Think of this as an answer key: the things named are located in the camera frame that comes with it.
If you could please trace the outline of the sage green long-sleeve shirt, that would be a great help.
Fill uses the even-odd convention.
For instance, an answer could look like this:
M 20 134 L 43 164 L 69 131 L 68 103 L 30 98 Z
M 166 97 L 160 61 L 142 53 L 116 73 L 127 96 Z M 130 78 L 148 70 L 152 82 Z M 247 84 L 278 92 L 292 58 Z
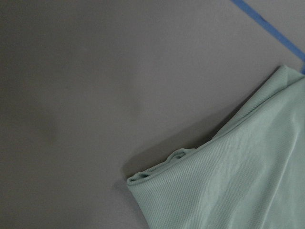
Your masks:
M 279 67 L 209 142 L 127 187 L 152 229 L 304 228 L 304 75 Z

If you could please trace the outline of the blue tape grid lines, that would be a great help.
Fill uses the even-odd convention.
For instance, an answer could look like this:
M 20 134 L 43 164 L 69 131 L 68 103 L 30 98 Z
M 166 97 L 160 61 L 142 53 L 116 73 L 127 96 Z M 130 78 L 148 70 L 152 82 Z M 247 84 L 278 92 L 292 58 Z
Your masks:
M 247 16 L 254 20 L 259 26 L 267 31 L 272 37 L 278 40 L 285 48 L 299 58 L 303 65 L 300 73 L 305 73 L 305 53 L 299 49 L 294 43 L 292 43 L 286 36 L 284 36 L 277 28 L 262 17 L 256 10 L 254 10 L 244 0 L 232 1 L 239 9 L 241 9 Z

